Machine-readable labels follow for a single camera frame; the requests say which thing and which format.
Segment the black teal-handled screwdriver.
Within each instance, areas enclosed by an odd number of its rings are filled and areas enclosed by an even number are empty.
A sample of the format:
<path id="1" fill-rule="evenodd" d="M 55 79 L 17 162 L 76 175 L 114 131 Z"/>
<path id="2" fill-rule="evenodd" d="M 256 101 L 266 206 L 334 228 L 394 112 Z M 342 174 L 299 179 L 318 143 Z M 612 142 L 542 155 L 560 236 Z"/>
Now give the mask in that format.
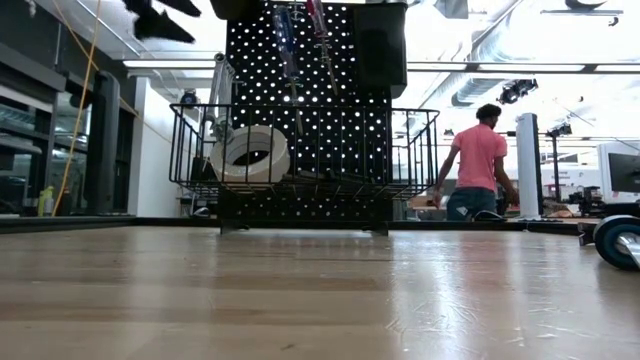
<path id="1" fill-rule="evenodd" d="M 594 230 L 599 255 L 610 265 L 625 271 L 640 271 L 640 218 L 609 216 Z"/>

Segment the red clear-handled screwdriver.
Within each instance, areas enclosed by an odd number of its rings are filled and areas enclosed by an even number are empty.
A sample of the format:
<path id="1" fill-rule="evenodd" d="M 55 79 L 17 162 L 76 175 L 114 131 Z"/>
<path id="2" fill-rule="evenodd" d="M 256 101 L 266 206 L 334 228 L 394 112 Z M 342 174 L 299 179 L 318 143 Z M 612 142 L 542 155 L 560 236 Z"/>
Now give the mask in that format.
<path id="1" fill-rule="evenodd" d="M 329 38 L 329 32 L 326 27 L 324 19 L 324 8 L 321 0 L 306 0 L 306 9 L 312 20 L 314 27 L 314 35 L 319 40 L 319 43 L 326 42 Z M 333 73 L 332 61 L 330 63 L 324 63 L 330 79 L 331 89 L 335 95 L 338 95 L 338 88 Z"/>

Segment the grey ceiling duct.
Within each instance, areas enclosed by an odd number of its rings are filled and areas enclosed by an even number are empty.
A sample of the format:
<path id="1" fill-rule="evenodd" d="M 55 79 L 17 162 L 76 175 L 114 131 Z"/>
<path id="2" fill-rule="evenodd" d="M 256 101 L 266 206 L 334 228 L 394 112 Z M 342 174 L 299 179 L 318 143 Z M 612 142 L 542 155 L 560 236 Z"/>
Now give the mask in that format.
<path id="1" fill-rule="evenodd" d="M 503 82 L 496 78 L 470 78 L 452 96 L 454 107 L 472 107 L 486 98 L 496 86 Z"/>

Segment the black metal pegboard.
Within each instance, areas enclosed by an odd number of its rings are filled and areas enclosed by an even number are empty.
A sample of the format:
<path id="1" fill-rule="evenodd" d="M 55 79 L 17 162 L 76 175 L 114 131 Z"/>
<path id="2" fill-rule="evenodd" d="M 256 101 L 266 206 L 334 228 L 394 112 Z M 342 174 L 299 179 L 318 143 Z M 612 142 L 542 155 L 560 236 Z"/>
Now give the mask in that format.
<path id="1" fill-rule="evenodd" d="M 290 22 L 299 69 L 290 83 L 278 17 L 292 8 L 265 3 L 227 25 L 227 54 L 244 84 L 230 109 L 240 138 L 224 152 L 243 178 L 221 189 L 218 216 L 225 226 L 382 228 L 393 218 L 391 96 L 360 83 L 363 8 L 325 5 L 330 64 L 310 16 Z"/>

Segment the white masking tape roll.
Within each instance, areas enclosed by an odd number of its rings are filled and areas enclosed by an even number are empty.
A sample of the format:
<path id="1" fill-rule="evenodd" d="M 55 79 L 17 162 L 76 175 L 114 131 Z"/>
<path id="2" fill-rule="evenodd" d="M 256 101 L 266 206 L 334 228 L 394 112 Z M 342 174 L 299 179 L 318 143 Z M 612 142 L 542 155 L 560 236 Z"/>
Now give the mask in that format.
<path id="1" fill-rule="evenodd" d="M 249 165 L 234 164 L 242 156 L 260 151 L 267 156 Z M 285 135 L 264 125 L 235 129 L 229 142 L 223 140 L 213 146 L 210 160 L 217 178 L 226 183 L 279 182 L 291 164 Z"/>

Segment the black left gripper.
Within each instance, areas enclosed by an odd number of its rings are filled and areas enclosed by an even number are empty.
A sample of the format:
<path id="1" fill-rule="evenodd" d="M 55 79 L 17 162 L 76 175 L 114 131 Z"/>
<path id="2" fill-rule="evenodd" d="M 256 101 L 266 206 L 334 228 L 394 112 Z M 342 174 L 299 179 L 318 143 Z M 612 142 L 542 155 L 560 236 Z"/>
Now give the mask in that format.
<path id="1" fill-rule="evenodd" d="M 191 17 L 199 17 L 201 11 L 191 0 L 158 0 L 160 3 Z M 152 0 L 122 0 L 127 11 L 137 14 L 133 22 L 134 37 L 140 41 L 164 39 L 181 43 L 194 43 L 195 38 L 171 20 L 166 12 L 153 9 Z"/>

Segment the white tower fan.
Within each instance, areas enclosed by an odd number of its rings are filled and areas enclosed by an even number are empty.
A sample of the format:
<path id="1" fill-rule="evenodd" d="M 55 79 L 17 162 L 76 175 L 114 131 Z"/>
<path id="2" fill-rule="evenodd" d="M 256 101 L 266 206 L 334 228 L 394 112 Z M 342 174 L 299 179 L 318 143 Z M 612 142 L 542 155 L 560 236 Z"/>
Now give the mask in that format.
<path id="1" fill-rule="evenodd" d="M 537 115 L 523 113 L 516 121 L 520 217 L 537 220 L 543 213 Z"/>

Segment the black shelving unit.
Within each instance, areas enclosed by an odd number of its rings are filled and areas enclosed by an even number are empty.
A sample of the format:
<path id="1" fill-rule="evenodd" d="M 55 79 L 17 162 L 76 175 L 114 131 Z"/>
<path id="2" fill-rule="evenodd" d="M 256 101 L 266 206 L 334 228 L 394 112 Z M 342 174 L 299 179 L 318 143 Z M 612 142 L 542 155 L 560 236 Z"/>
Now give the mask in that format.
<path id="1" fill-rule="evenodd" d="M 36 216 L 66 79 L 0 42 L 0 218 Z"/>

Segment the black pipe post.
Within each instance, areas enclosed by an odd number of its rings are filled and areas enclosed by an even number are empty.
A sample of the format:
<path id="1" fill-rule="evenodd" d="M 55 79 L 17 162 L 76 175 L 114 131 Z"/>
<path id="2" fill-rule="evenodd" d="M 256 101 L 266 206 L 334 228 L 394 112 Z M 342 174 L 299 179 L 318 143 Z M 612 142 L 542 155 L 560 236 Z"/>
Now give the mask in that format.
<path id="1" fill-rule="evenodd" d="M 92 100 L 84 197 L 87 213 L 101 215 L 113 209 L 120 111 L 119 81 L 109 72 L 96 72 Z"/>

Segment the black ceiling spotlight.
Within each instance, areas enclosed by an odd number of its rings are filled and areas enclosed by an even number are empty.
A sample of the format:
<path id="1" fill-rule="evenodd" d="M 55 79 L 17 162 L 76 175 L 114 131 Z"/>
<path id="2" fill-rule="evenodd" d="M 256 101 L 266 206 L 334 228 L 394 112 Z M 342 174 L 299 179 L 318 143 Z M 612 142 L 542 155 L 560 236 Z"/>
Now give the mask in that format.
<path id="1" fill-rule="evenodd" d="M 530 92 L 538 88 L 536 79 L 518 79 L 508 82 L 502 86 L 501 93 L 496 100 L 501 105 L 514 104 L 520 98 L 527 96 Z"/>

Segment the yellow-green spray bottle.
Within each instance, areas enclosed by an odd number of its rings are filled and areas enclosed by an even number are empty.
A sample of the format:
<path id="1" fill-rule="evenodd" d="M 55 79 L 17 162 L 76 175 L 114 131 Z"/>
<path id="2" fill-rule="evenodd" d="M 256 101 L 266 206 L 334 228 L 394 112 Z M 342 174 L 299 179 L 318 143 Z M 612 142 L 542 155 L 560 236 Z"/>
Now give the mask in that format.
<path id="1" fill-rule="evenodd" d="M 54 207 L 53 190 L 53 186 L 47 186 L 40 192 L 38 200 L 39 217 L 52 215 Z"/>

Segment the black computer monitor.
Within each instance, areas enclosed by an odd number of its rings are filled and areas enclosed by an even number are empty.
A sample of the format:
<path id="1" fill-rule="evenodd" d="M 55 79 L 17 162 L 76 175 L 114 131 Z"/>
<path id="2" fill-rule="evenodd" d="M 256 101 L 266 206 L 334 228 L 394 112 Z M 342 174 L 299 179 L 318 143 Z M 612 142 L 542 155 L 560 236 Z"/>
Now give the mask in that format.
<path id="1" fill-rule="evenodd" d="M 640 155 L 609 153 L 611 190 L 640 193 Z"/>

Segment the small black screen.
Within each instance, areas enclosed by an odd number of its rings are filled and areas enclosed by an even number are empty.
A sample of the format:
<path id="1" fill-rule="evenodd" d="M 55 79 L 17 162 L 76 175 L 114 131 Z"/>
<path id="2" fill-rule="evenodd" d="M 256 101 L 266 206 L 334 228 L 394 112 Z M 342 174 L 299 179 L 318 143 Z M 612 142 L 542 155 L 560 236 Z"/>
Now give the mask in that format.
<path id="1" fill-rule="evenodd" d="M 199 183 L 217 182 L 217 176 L 208 157 L 192 159 L 190 180 Z"/>

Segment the person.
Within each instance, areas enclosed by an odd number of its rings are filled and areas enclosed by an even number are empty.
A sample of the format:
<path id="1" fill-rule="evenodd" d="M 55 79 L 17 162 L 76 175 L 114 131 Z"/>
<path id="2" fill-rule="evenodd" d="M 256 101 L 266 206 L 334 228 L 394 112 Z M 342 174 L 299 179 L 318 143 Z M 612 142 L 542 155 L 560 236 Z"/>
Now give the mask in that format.
<path id="1" fill-rule="evenodd" d="M 433 191 L 439 208 L 441 188 L 459 156 L 456 186 L 446 203 L 447 221 L 463 222 L 482 211 L 496 212 L 498 186 L 506 192 L 508 203 L 519 204 L 519 193 L 504 169 L 507 142 L 494 131 L 501 113 L 499 106 L 485 104 L 476 111 L 478 124 L 455 135 Z"/>

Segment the tall black pegboard bin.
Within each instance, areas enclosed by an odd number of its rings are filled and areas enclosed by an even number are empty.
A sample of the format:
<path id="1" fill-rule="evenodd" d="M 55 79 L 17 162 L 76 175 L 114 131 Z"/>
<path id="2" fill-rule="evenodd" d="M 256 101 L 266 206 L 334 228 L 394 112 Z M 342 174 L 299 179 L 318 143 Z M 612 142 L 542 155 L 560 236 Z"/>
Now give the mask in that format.
<path id="1" fill-rule="evenodd" d="M 407 87 L 404 0 L 358 5 L 353 9 L 353 35 L 358 83 L 388 90 L 398 99 Z"/>

